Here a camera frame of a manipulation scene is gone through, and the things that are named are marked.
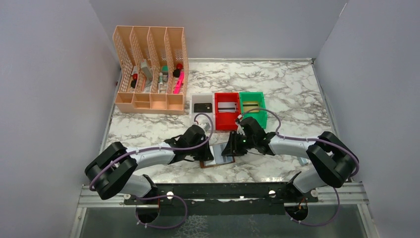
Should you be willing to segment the brown leather card holder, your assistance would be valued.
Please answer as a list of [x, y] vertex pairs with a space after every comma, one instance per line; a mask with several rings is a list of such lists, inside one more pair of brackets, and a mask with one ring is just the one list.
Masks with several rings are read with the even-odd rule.
[[210, 161], [200, 161], [200, 168], [210, 168], [210, 167], [217, 167], [227, 164], [232, 164], [235, 162], [234, 157], [229, 156], [222, 156], [222, 151], [225, 149], [227, 142], [214, 144], [210, 146], [211, 154], [213, 155], [213, 160]]

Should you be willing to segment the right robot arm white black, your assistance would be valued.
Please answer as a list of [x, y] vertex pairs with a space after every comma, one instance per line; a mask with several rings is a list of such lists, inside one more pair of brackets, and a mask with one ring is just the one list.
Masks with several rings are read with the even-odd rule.
[[290, 155], [311, 161], [313, 168], [300, 172], [288, 182], [293, 195], [304, 194], [318, 187], [340, 188], [359, 171], [359, 160], [332, 132], [316, 138], [280, 135], [265, 132], [254, 118], [237, 120], [238, 129], [229, 134], [222, 156], [239, 157], [256, 149], [263, 155]]

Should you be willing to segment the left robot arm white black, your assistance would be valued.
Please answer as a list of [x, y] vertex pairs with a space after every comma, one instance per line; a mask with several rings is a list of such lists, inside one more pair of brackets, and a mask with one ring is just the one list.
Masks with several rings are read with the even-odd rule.
[[129, 149], [119, 141], [114, 142], [85, 168], [89, 189], [97, 192], [102, 200], [121, 192], [140, 198], [154, 196], [157, 187], [151, 178], [133, 173], [155, 165], [181, 162], [188, 156], [193, 161], [212, 161], [209, 140], [201, 127], [192, 125], [183, 134], [155, 146]]

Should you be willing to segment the black credit card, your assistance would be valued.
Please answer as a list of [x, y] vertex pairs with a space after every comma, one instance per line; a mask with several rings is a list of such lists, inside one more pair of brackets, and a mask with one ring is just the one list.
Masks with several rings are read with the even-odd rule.
[[193, 105], [194, 113], [212, 113], [212, 103], [195, 103]]

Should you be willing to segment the white striped credit card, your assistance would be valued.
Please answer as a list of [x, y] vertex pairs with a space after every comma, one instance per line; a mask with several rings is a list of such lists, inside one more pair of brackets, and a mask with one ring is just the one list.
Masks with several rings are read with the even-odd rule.
[[218, 102], [217, 111], [219, 113], [235, 113], [237, 111], [237, 104], [235, 102]]

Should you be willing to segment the white plastic bin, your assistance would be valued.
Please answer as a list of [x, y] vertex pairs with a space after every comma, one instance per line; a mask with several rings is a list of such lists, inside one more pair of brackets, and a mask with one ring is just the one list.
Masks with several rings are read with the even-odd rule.
[[[205, 113], [205, 114], [207, 114], [211, 118], [211, 120], [209, 120], [206, 116], [198, 116], [195, 119], [195, 116], [198, 114], [198, 113], [194, 113], [193, 112], [193, 105], [195, 103], [212, 103], [212, 113]], [[215, 102], [214, 102], [214, 93], [197, 93], [197, 94], [192, 94], [191, 95], [191, 99], [190, 99], [189, 115], [190, 115], [190, 121], [193, 124], [196, 124], [196, 121], [198, 123], [201, 123], [201, 122], [209, 122], [212, 126], [215, 126]]]

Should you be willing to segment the red plastic bin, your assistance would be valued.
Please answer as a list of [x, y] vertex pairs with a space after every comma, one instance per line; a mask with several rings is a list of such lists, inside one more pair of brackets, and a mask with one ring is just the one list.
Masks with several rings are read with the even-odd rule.
[[[236, 130], [237, 125], [235, 124], [235, 119], [241, 113], [239, 93], [215, 93], [214, 94], [215, 102], [215, 129], [216, 130]], [[235, 102], [237, 104], [237, 111], [235, 113], [219, 113], [217, 111], [218, 102]]]

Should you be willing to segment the green plastic bin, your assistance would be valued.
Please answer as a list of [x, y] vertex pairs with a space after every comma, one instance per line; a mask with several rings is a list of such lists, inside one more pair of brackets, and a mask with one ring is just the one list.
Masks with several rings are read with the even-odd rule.
[[[263, 108], [263, 109], [266, 108], [263, 92], [239, 92], [239, 99], [240, 99], [240, 107], [241, 107], [242, 113], [245, 113], [242, 111], [242, 104], [244, 102], [249, 102], [249, 101], [258, 102], [260, 105], [259, 108]], [[267, 125], [267, 112], [266, 111], [259, 110], [259, 112], [257, 113], [257, 110], [253, 110], [245, 114], [243, 117], [244, 118], [253, 117], [263, 129], [266, 129], [266, 125]]]

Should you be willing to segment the light blue small object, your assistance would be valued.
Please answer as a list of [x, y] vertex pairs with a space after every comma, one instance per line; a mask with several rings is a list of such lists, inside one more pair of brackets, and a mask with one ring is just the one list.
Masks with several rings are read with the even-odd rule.
[[301, 166], [305, 166], [305, 165], [307, 165], [309, 163], [308, 159], [302, 158], [302, 157], [299, 157], [298, 158], [298, 161], [299, 161], [299, 163], [300, 163]]

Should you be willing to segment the pink highlighter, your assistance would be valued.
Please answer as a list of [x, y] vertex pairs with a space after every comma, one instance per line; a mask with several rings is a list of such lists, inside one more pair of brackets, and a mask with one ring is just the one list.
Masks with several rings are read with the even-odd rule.
[[182, 89], [182, 86], [183, 86], [184, 78], [185, 78], [185, 73], [183, 71], [181, 71], [180, 75], [178, 77], [178, 80], [176, 82], [176, 85], [174, 87], [174, 90], [173, 90], [174, 94], [179, 94], [180, 93], [180, 91]]

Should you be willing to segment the green cap glue stick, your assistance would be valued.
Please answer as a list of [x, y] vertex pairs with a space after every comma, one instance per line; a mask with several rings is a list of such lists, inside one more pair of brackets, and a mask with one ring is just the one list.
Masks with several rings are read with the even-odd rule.
[[158, 83], [159, 85], [165, 85], [168, 82], [168, 66], [164, 65], [160, 69], [160, 73], [158, 76]]

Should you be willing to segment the red black marker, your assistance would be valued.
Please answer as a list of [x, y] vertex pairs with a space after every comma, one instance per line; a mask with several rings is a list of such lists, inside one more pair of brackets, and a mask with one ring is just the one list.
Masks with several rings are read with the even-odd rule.
[[133, 88], [133, 89], [136, 88], [137, 80], [138, 80], [138, 74], [137, 73], [132, 74], [132, 80], [131, 80], [131, 83], [130, 83], [131, 88]]

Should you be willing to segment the peach plastic desk organizer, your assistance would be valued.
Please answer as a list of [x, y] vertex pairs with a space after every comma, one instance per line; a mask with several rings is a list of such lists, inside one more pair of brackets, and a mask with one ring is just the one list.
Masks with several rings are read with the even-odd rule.
[[184, 114], [189, 74], [185, 29], [116, 26], [112, 38], [122, 71], [117, 108], [132, 114]]

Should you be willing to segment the grey stapler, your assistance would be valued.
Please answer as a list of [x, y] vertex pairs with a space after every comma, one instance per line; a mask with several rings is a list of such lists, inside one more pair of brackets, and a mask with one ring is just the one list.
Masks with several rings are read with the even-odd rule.
[[153, 71], [146, 59], [140, 61], [140, 68], [147, 80], [153, 80]]

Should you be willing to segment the black mounting rail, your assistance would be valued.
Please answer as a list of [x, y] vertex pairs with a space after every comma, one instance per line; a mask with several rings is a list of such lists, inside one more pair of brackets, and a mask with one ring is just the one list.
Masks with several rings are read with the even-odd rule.
[[129, 195], [124, 205], [141, 215], [285, 215], [287, 206], [318, 202], [309, 192], [295, 194], [286, 182], [158, 183], [152, 197]]

